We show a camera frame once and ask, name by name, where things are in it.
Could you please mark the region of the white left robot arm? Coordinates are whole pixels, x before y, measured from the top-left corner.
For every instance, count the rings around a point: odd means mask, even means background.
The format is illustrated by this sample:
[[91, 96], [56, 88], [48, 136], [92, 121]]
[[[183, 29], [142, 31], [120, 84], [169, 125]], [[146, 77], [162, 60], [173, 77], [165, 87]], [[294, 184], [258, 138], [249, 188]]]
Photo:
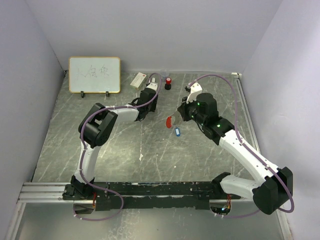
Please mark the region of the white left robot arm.
[[93, 105], [78, 127], [81, 154], [77, 169], [71, 177], [71, 186], [81, 199], [89, 199], [94, 192], [94, 172], [99, 151], [117, 123], [137, 122], [156, 110], [158, 92], [155, 84], [147, 86], [140, 96], [125, 106]]

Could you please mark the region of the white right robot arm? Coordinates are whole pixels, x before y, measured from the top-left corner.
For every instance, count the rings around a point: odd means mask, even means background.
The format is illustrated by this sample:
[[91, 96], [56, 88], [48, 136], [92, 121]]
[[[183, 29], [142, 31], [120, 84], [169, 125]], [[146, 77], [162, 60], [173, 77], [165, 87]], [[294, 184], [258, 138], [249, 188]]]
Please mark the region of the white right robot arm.
[[183, 97], [177, 108], [180, 120], [194, 121], [200, 131], [216, 145], [236, 158], [250, 173], [252, 180], [222, 173], [212, 182], [212, 193], [218, 199], [232, 194], [253, 200], [256, 207], [270, 215], [293, 197], [293, 172], [279, 168], [263, 157], [227, 119], [221, 117], [217, 101], [210, 93], [200, 93], [195, 99]]

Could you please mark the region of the blue key tag with key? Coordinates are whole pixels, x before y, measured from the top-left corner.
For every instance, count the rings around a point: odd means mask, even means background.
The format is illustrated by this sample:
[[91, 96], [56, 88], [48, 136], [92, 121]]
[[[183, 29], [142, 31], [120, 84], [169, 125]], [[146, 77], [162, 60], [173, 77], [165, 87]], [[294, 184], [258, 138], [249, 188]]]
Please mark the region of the blue key tag with key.
[[176, 135], [177, 137], [180, 137], [180, 136], [181, 136], [181, 131], [180, 131], [180, 129], [179, 129], [178, 127], [176, 127], [176, 128], [174, 129], [174, 131], [175, 131], [175, 135]]

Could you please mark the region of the metal key organizer red handle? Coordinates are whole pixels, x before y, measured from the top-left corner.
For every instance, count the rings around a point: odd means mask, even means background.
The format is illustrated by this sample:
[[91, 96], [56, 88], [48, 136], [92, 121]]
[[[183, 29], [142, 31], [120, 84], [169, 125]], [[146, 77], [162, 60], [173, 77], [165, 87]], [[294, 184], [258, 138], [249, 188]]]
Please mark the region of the metal key organizer red handle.
[[165, 126], [168, 129], [179, 126], [183, 122], [182, 115], [179, 111], [175, 111], [172, 115], [170, 115], [165, 122]]

